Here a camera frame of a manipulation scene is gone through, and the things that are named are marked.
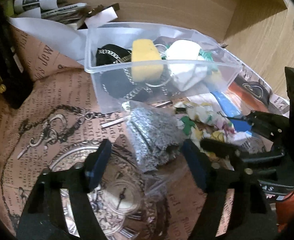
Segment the yellow green sponge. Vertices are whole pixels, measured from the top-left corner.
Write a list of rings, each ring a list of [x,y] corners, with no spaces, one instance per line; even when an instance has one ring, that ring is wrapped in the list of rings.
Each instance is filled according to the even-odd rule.
[[[132,62],[158,61],[161,56],[150,39],[138,39],[132,43]],[[131,67],[132,79],[135,82],[156,81],[163,73],[162,64],[147,64]]]

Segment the small white cardboard box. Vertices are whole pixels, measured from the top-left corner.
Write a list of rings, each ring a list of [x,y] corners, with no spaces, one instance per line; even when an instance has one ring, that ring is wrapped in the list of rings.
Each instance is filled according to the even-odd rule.
[[[101,27],[102,25],[105,25],[108,22],[111,22],[117,18],[118,18],[118,16],[117,16],[114,8],[109,7],[107,9],[104,9],[103,11],[87,18],[85,20],[85,24],[88,27],[88,29],[98,28],[98,27]]]

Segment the stack of newspapers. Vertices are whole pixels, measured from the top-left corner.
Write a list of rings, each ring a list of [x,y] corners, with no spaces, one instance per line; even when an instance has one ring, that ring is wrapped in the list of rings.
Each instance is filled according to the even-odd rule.
[[[87,3],[67,0],[6,0],[2,2],[8,17],[50,20],[79,29],[89,13]]]

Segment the silver scrubber in bag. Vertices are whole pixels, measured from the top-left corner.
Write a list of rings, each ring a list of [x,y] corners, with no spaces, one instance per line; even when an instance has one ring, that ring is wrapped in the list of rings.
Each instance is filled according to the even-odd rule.
[[[178,156],[187,136],[172,111],[136,101],[121,104],[136,163],[143,173],[157,171]]]

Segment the floral fabric scrunchie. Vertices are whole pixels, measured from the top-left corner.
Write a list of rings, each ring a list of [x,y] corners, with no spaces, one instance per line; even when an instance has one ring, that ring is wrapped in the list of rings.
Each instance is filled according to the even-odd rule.
[[[221,158],[215,153],[201,148],[203,139],[213,139],[241,146],[246,151],[251,151],[251,136],[248,132],[238,132],[231,121],[219,112],[214,111],[210,103],[197,104],[181,101],[173,105],[177,118],[177,127],[196,147],[204,152],[209,160],[219,163]]]

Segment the black pouch with chain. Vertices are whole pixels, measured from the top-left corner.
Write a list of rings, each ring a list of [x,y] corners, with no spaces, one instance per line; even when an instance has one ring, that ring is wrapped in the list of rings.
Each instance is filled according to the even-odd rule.
[[[120,64],[131,62],[131,50],[114,44],[98,48],[96,65]],[[152,96],[152,90],[142,83],[133,80],[129,68],[108,70],[101,73],[100,82],[103,90],[113,98],[144,102]]]

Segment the clear plastic bin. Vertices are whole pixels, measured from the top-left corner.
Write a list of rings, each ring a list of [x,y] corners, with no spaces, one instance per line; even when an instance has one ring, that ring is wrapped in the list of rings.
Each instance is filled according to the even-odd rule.
[[[242,66],[197,30],[120,22],[88,29],[84,68],[103,113],[126,101],[156,103],[223,92]]]

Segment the white cloth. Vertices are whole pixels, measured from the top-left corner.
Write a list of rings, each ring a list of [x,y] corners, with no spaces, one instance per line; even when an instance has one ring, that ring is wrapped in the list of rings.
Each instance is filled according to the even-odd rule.
[[[205,61],[204,57],[200,55],[201,49],[201,46],[196,42],[177,40],[165,51],[165,55],[167,60]],[[207,66],[192,63],[169,64],[168,69],[171,72],[174,85],[181,92],[202,81],[208,71]]]

